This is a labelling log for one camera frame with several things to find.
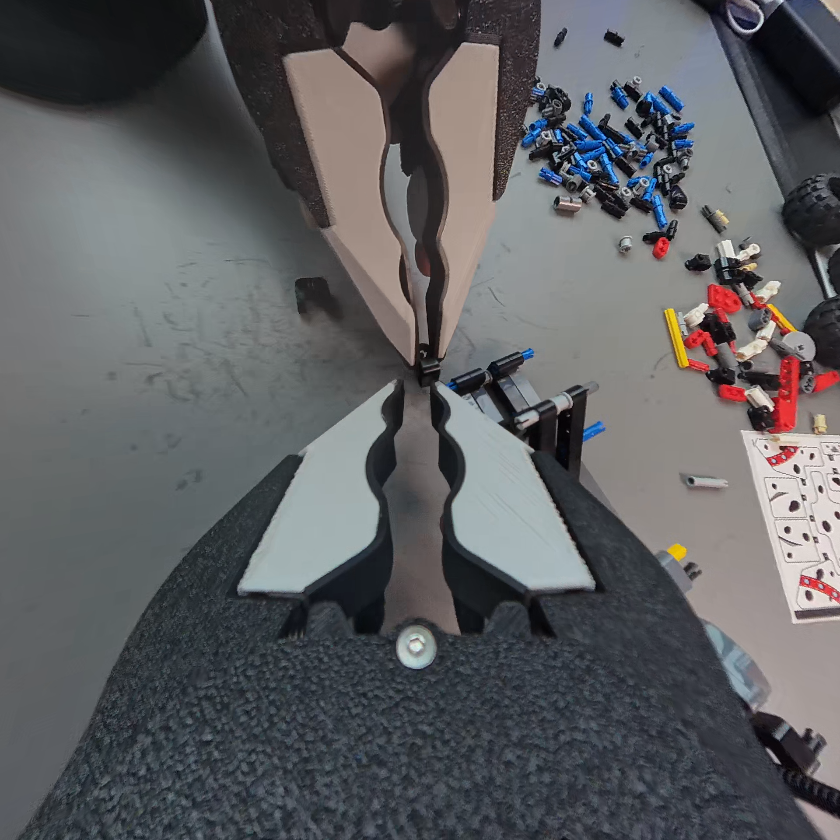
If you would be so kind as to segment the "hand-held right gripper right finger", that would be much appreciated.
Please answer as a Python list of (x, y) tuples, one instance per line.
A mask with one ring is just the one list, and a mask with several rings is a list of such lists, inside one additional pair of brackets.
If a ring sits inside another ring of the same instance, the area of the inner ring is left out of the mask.
[(481, 634), (503, 603), (529, 616), (542, 596), (594, 592), (534, 450), (446, 385), (430, 394), (448, 484), (442, 564), (461, 634)]

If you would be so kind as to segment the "pile of mixed small bricks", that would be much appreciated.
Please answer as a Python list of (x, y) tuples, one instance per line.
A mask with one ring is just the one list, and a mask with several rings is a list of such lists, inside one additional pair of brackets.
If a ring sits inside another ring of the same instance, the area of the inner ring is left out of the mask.
[(838, 386), (838, 370), (815, 361), (811, 337), (774, 303), (778, 281), (757, 272), (761, 246), (717, 241), (712, 254), (690, 257), (692, 274), (713, 274), (705, 298), (687, 311), (664, 310), (679, 369), (703, 374), (723, 402), (746, 406), (755, 432), (793, 433), (801, 396)]

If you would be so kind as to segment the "black power adapter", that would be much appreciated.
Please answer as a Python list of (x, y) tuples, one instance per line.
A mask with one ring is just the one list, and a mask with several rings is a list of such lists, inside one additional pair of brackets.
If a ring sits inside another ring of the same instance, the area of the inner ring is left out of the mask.
[(826, 2), (772, 2), (751, 42), (804, 105), (838, 107), (839, 21)]

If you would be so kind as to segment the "pile of blue black pins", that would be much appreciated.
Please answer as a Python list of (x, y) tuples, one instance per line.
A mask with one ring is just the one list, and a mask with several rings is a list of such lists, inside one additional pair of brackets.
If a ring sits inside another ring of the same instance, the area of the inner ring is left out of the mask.
[(643, 243), (664, 259), (677, 235), (677, 215), (689, 203), (683, 181), (696, 125), (670, 87), (647, 90), (640, 76), (611, 80), (607, 94), (608, 110), (598, 116), (593, 91), (574, 100), (536, 76), (530, 90), (535, 113), (521, 128), (520, 146), (540, 166), (540, 181), (557, 189), (556, 214), (571, 217), (596, 205), (622, 222), (637, 211), (654, 226)]

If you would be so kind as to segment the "white sticker sheet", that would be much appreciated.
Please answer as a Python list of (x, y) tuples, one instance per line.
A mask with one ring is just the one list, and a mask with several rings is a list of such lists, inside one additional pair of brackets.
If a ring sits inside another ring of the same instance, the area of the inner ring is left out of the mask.
[(793, 623), (839, 619), (839, 436), (742, 432)]

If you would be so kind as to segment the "grey desk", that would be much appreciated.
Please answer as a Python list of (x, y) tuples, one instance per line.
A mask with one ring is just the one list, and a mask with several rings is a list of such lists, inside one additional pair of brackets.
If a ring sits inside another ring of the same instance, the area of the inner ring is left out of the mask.
[[(653, 551), (699, 564), (700, 616), (768, 676), (770, 710), (826, 737), (838, 786), (838, 622), (794, 624), (741, 431), (741, 406), (681, 371), (664, 310), (707, 281), (717, 238), (763, 248), (777, 306), (821, 298), (707, 16), (691, 2), (548, 2), (538, 74), (575, 100), (639, 75), (696, 123), (689, 207), (669, 255), (588, 206), (572, 218), (518, 152), (445, 376), (534, 349), (541, 396), (600, 384), (593, 480)], [(298, 315), (325, 277), (342, 316)], [(2, 91), (2, 838), (60, 777), (134, 625), (193, 545), (288, 454), (398, 375), (318, 231), (280, 183), (215, 23), (158, 87), (102, 109)], [(687, 488), (679, 474), (728, 481)]]

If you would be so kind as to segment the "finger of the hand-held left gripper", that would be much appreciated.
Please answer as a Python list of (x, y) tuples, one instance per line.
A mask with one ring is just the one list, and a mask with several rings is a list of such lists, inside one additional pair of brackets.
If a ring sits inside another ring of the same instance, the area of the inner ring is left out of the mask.
[(446, 356), (496, 215), (499, 47), (466, 41), (436, 70), (425, 103), (430, 347)]
[(389, 342), (413, 366), (417, 315), (407, 252), (383, 197), (389, 107), (416, 47), (401, 24), (352, 23), (340, 47), (282, 60), (327, 214), (322, 236)]

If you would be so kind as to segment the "person's left hand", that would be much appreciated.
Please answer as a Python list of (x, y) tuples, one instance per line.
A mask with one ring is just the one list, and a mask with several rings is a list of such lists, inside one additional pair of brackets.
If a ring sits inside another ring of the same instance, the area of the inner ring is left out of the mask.
[(427, 210), (427, 180), (424, 170), (418, 166), (408, 177), (408, 184), (406, 186), (406, 215), (411, 234), (414, 238), (416, 268), (423, 277), (429, 278), (431, 277), (431, 265), (424, 245)]

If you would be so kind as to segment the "toy brick chassis model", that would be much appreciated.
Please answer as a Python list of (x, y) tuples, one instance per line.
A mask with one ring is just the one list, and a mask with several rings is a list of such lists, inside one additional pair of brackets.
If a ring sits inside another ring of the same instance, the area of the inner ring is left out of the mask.
[(737, 696), (658, 559), (579, 481), (586, 392), (510, 414), (596, 581), (498, 606), (450, 657), (440, 748), (459, 838), (818, 838), (794, 803), (838, 790), (788, 764), (782, 723)]

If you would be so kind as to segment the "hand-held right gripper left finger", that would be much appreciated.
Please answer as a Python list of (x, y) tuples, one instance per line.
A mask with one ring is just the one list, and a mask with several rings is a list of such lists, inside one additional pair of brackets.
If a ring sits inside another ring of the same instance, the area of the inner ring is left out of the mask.
[(290, 480), (238, 596), (290, 601), (303, 615), (332, 602), (357, 634), (382, 630), (394, 558), (384, 487), (402, 425), (403, 381), (393, 380), (281, 463)]

